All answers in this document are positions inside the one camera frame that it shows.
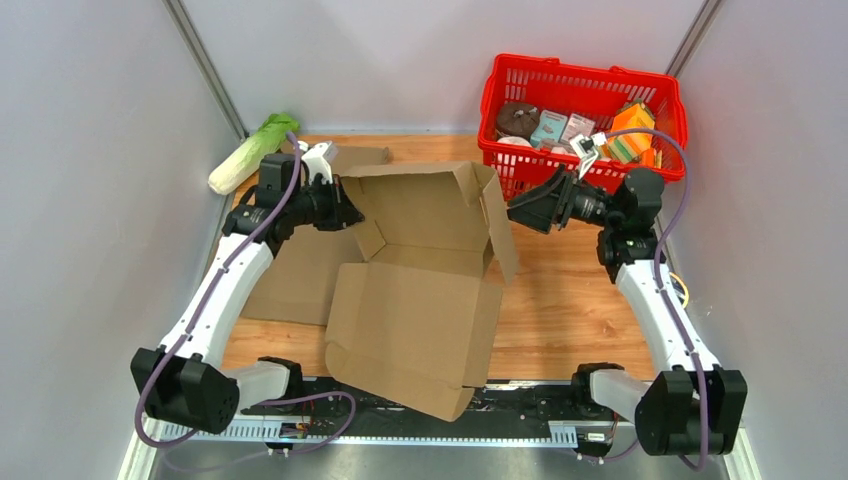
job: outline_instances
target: wooden table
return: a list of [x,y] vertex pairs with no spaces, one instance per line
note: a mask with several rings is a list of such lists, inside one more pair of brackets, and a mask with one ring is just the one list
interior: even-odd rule
[[[482,161],[473,135],[304,136],[315,143],[389,147],[391,162]],[[256,183],[254,175],[236,198]],[[513,225],[521,269],[504,290],[489,378],[570,379],[580,363],[614,362],[653,379],[648,347],[624,297],[595,253],[598,228],[570,222],[542,235]],[[496,281],[498,272],[489,275]],[[241,318],[230,335],[224,368],[271,355],[299,362],[305,375],[328,375],[324,327]]]

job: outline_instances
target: robotic arm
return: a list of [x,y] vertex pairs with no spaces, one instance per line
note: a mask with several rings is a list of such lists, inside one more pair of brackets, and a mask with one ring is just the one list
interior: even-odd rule
[[[579,136],[571,144],[581,159],[597,159],[604,139]],[[682,306],[674,301],[679,324],[664,301],[655,277],[658,247],[653,224],[662,206],[664,181],[648,168],[631,170],[612,195],[581,180],[584,162],[574,173],[560,165],[544,185],[509,202],[510,220],[550,233],[570,218],[603,227],[598,234],[598,260],[630,304],[651,351],[657,378],[650,384],[634,379],[615,364],[580,365],[572,377],[576,403],[606,407],[630,420],[649,455],[697,454],[702,442],[697,375],[686,340],[703,365],[706,377],[709,454],[733,449],[748,388],[742,373],[725,370],[704,345]],[[669,270],[660,258],[659,276],[671,288]]]
[[[215,260],[185,313],[157,349],[139,348],[132,359],[130,369],[142,393],[166,352],[178,346],[144,400],[148,416],[220,433],[238,411],[263,400],[284,397],[290,374],[293,379],[300,378],[297,364],[271,357],[227,372],[218,368],[250,291],[294,228],[313,225],[318,230],[335,231],[362,221],[338,177],[332,174],[330,162],[336,153],[336,147],[325,142],[303,155],[303,184],[296,180],[277,217],[255,235],[234,262],[225,266],[226,259],[272,214],[296,171],[296,160],[290,154],[271,154],[260,162],[258,185],[245,193],[227,217]],[[255,197],[255,202],[248,205],[251,197]],[[209,286],[215,281],[217,285],[210,292]],[[191,335],[180,343],[187,322],[201,304],[203,311]]]

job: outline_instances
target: gray floor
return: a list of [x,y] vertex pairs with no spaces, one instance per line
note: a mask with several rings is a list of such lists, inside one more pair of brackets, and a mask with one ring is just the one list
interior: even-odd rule
[[[617,449],[633,440],[632,428],[620,429]],[[262,445],[189,441],[168,454],[181,467],[209,467],[262,451]],[[328,478],[382,479],[675,479],[726,480],[721,459],[711,459],[701,473],[689,470],[677,458],[645,455],[640,449],[618,462],[593,466],[573,454],[540,448],[392,447],[330,445],[303,456],[263,456],[226,469],[202,474],[174,472],[157,462],[151,478],[279,480]]]

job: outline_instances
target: flattened cardboard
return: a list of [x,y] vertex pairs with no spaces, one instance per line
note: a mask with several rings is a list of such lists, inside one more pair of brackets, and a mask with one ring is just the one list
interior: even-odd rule
[[[354,166],[384,164],[388,158],[387,148],[340,146],[333,172],[343,174]],[[339,266],[361,261],[351,229],[319,232],[298,227],[253,288],[241,315],[326,325]]]
[[356,167],[365,264],[339,270],[325,341],[337,380],[447,421],[485,384],[502,289],[518,261],[497,176],[471,162]]

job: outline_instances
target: red basket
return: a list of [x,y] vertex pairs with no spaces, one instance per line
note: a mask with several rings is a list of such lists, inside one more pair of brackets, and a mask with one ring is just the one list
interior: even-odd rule
[[[656,129],[686,147],[686,111],[674,77],[620,67],[609,70],[575,67],[561,64],[556,58],[500,54],[495,57],[480,107],[482,120],[477,144],[483,150],[483,163],[498,171],[507,200],[544,183],[559,164],[565,164],[567,170],[577,167],[578,158],[574,155],[497,143],[495,118],[506,102],[521,101],[557,113],[577,113],[594,120],[596,131],[608,131],[615,114],[636,98],[644,100],[654,113]],[[654,170],[666,183],[683,178],[685,170],[677,151],[656,137],[653,146],[663,155],[662,168]],[[624,175],[637,166],[599,160],[584,178],[592,185],[614,192]]]

